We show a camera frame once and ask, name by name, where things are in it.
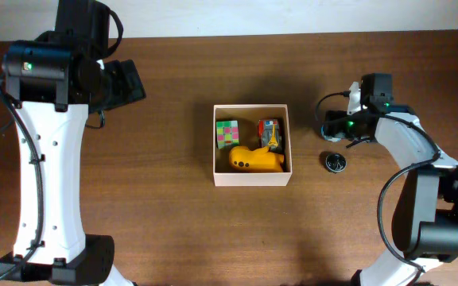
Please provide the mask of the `black round disc toy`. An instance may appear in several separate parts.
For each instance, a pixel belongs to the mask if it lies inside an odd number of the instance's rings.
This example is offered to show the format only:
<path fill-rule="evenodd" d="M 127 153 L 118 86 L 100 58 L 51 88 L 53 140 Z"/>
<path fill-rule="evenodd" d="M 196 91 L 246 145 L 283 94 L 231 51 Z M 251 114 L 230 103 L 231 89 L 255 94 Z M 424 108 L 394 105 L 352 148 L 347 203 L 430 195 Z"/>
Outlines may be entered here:
<path fill-rule="evenodd" d="M 347 161 L 340 153 L 329 153 L 325 157 L 324 165 L 332 173 L 338 173 L 345 170 Z"/>

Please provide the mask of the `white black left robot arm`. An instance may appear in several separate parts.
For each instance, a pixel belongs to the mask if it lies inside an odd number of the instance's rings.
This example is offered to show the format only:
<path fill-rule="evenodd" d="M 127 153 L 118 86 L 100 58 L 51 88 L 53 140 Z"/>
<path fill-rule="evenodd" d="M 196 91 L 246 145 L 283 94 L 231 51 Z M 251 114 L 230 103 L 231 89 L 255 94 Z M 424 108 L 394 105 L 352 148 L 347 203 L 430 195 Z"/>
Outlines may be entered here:
<path fill-rule="evenodd" d="M 131 60 L 113 60 L 117 14 L 98 1 L 61 1 L 52 31 L 15 41 L 4 55 L 0 97 L 19 139 L 21 208 L 0 281 L 126 285 L 111 236 L 86 234 L 80 215 L 80 154 L 91 114 L 146 93 Z"/>

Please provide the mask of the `blue white egg toy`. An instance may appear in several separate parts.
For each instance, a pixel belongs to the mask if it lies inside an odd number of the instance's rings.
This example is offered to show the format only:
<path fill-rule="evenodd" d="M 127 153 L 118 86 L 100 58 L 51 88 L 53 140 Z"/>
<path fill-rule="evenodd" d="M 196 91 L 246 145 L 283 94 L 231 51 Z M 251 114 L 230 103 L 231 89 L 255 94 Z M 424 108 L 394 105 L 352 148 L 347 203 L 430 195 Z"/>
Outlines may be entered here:
<path fill-rule="evenodd" d="M 338 142 L 344 137 L 344 132 L 338 126 L 322 125 L 320 130 L 321 136 L 326 141 Z"/>

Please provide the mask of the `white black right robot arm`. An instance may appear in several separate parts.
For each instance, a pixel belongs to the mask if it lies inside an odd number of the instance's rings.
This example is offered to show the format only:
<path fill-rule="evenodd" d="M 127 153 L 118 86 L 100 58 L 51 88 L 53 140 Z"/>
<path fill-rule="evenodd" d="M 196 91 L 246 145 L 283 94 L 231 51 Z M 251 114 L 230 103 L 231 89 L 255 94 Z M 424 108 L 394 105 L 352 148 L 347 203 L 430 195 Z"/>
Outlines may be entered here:
<path fill-rule="evenodd" d="M 386 247 L 351 284 L 414 285 L 431 269 L 458 258 L 458 161 L 425 132 L 414 110 L 397 105 L 392 76 L 363 75 L 342 94 L 346 110 L 329 110 L 326 141 L 375 142 L 399 167 L 378 196 L 378 231 Z"/>

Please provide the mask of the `yellow submarine toy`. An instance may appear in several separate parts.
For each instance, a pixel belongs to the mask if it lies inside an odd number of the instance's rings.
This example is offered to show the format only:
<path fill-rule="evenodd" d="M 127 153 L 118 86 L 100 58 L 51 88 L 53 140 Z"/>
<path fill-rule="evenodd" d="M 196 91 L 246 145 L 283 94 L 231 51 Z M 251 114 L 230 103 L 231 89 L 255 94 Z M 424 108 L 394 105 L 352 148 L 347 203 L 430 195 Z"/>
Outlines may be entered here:
<path fill-rule="evenodd" d="M 246 146 L 236 146 L 229 152 L 230 166 L 244 172 L 284 172 L 283 154 L 270 151 L 268 146 L 250 150 Z"/>

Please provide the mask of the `pastel rubik cube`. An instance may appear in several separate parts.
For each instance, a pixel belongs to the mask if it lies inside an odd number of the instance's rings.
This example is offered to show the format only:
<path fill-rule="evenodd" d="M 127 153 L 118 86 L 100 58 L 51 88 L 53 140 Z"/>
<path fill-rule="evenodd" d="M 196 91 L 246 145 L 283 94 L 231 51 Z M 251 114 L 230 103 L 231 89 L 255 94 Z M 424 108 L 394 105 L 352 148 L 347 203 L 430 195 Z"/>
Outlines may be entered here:
<path fill-rule="evenodd" d="M 218 149 L 239 145 L 239 124 L 236 120 L 217 121 L 215 139 Z"/>

